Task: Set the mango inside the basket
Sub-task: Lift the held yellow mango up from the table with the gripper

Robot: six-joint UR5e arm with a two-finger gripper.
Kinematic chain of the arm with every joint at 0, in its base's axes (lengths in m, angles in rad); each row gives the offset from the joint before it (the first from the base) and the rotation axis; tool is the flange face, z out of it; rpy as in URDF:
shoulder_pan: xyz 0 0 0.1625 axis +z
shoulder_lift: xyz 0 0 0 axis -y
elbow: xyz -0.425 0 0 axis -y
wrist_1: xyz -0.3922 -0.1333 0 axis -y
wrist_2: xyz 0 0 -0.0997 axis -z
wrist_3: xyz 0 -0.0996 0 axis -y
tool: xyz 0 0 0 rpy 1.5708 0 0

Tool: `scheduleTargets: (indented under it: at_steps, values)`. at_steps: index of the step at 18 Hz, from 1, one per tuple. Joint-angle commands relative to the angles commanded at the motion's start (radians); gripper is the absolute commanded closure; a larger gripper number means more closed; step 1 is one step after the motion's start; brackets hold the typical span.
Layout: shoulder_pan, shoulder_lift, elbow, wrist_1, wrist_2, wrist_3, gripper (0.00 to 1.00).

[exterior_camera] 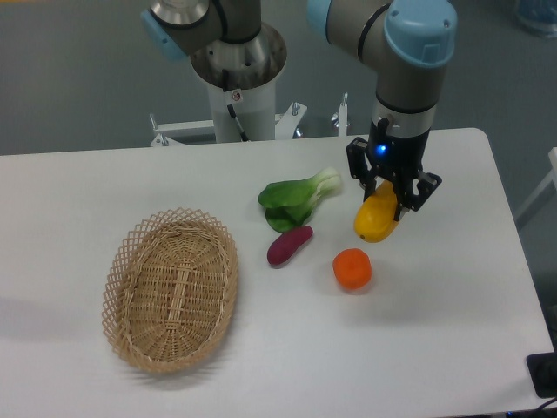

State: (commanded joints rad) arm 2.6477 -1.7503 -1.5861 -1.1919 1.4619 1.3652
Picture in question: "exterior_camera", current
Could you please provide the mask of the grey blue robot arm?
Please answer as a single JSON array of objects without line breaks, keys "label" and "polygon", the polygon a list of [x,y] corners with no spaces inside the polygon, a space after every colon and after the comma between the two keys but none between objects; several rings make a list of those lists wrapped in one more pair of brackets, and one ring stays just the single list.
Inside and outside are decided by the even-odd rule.
[{"label": "grey blue robot arm", "polygon": [[[421,163],[457,14],[447,1],[311,1],[309,24],[327,43],[375,70],[370,133],[347,148],[350,173],[366,196],[391,183],[394,218],[418,211],[440,185]],[[275,137],[273,99],[262,99],[286,62],[282,36],[261,17],[258,1],[155,1],[141,14],[146,32],[171,59],[188,57],[216,94],[220,142]]]}]

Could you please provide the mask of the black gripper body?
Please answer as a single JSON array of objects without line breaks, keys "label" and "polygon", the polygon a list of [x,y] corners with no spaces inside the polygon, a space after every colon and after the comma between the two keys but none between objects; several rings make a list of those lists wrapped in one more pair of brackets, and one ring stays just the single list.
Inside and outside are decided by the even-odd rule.
[{"label": "black gripper body", "polygon": [[372,122],[366,156],[373,174],[382,179],[417,179],[423,171],[422,158],[430,131],[407,138],[389,133],[390,122]]}]

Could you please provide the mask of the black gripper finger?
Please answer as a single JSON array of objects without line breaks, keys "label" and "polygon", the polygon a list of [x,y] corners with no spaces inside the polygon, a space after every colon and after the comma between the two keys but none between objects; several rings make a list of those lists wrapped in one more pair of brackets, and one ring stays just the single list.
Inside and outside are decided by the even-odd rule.
[{"label": "black gripper finger", "polygon": [[417,212],[441,185],[442,178],[432,172],[400,171],[393,178],[397,199],[394,221],[400,221],[406,212]]},{"label": "black gripper finger", "polygon": [[363,201],[375,193],[377,186],[376,175],[367,166],[366,150],[368,142],[361,137],[354,138],[346,147],[346,156],[350,175],[357,179],[364,191]]}]

